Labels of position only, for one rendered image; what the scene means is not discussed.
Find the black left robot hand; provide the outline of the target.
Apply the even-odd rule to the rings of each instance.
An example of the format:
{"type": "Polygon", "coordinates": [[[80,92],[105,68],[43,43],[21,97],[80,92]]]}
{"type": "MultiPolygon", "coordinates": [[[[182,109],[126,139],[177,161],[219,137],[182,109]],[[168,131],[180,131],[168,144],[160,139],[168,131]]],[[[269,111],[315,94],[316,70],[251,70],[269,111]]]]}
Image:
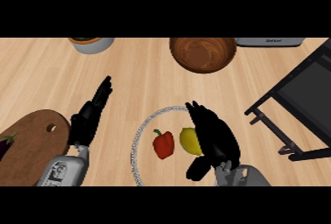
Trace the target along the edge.
{"type": "Polygon", "coordinates": [[[66,140],[69,145],[90,146],[111,92],[111,77],[108,76],[99,84],[93,99],[86,102],[78,113],[71,116],[71,130],[66,140]]]}

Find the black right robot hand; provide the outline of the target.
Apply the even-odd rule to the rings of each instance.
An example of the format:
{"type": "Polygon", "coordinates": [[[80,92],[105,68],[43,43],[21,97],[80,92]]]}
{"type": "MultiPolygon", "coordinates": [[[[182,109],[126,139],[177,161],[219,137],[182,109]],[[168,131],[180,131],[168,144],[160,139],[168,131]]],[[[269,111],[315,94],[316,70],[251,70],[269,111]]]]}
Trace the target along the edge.
{"type": "Polygon", "coordinates": [[[199,181],[211,168],[232,162],[232,170],[239,166],[241,150],[233,132],[226,122],[211,110],[194,101],[185,103],[195,125],[195,133],[202,155],[198,156],[186,171],[186,179],[199,181]]]}

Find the yellow lemon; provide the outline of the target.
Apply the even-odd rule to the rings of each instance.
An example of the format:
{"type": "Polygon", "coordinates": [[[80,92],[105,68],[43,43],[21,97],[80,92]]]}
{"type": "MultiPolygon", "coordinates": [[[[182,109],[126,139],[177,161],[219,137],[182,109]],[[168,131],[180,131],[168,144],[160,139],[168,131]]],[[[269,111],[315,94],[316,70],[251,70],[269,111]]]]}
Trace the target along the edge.
{"type": "Polygon", "coordinates": [[[202,149],[194,128],[183,128],[180,131],[180,146],[192,155],[199,156],[202,149]]]}

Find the black tiered shelf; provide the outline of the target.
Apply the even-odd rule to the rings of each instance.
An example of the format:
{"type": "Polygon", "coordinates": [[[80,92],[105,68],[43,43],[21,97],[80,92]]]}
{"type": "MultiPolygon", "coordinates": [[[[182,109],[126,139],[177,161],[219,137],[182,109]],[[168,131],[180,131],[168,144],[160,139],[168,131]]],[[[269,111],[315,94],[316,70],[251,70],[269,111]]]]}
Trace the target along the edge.
{"type": "Polygon", "coordinates": [[[278,153],[288,154],[291,161],[331,158],[331,38],[309,54],[288,75],[279,80],[253,106],[250,124],[263,122],[284,142],[278,153]],[[325,143],[327,148],[303,151],[267,118],[260,105],[273,98],[298,122],[325,143]]]}

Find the red bell pepper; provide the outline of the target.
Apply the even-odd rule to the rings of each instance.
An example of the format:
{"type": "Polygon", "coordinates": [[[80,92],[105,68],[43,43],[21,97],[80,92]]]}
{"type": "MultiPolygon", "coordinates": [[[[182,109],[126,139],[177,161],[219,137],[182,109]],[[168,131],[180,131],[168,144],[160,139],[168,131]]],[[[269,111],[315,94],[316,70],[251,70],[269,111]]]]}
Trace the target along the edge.
{"type": "Polygon", "coordinates": [[[168,131],[161,133],[158,129],[155,129],[154,132],[158,134],[158,136],[155,137],[152,141],[154,151],[157,153],[158,158],[164,159],[174,152],[173,134],[168,131]]]}

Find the brown wooden cutting board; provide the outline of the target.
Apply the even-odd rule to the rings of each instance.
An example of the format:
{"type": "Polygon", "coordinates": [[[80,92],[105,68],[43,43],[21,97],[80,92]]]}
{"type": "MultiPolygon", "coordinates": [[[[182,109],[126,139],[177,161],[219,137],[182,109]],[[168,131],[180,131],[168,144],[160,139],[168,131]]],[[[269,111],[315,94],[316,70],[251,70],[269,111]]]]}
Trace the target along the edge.
{"type": "Polygon", "coordinates": [[[15,132],[0,160],[0,186],[34,186],[53,157],[68,153],[68,120],[55,110],[41,109],[25,115],[1,136],[15,132]]]}

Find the purple eggplant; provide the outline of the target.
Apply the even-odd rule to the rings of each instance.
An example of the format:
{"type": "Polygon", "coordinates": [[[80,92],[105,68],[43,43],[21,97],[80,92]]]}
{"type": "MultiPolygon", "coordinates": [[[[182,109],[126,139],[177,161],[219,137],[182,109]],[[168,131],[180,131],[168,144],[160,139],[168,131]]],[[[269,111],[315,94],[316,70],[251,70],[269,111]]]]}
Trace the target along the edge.
{"type": "Polygon", "coordinates": [[[4,156],[10,146],[13,145],[16,134],[18,134],[18,132],[15,132],[9,136],[0,137],[0,160],[3,159],[3,156],[4,156]]]}

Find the grey plant pot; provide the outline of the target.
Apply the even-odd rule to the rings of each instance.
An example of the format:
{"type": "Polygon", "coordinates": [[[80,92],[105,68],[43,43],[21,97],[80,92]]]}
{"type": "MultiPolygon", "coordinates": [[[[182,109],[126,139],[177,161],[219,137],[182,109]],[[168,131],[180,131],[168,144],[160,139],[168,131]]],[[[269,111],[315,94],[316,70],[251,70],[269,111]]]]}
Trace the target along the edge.
{"type": "Polygon", "coordinates": [[[93,38],[89,40],[68,39],[80,53],[96,54],[103,52],[114,43],[114,38],[93,38]]]}

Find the brown wooden bowl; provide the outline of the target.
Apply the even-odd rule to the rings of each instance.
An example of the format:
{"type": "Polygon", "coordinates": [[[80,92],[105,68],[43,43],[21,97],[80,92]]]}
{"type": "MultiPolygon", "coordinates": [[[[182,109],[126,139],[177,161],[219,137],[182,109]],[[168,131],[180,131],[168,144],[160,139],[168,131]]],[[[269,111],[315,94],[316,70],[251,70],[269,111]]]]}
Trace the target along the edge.
{"type": "Polygon", "coordinates": [[[170,53],[179,65],[197,74],[222,70],[233,60],[233,38],[170,38],[170,53]]]}

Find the grey appliance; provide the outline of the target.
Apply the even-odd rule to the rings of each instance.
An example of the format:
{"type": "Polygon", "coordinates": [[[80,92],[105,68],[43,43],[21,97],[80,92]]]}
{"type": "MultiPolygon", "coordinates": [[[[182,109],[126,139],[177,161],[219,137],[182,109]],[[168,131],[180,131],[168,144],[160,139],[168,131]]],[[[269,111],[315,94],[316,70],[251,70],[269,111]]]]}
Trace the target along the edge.
{"type": "Polygon", "coordinates": [[[236,38],[241,47],[296,47],[304,42],[304,38],[236,38]]]}

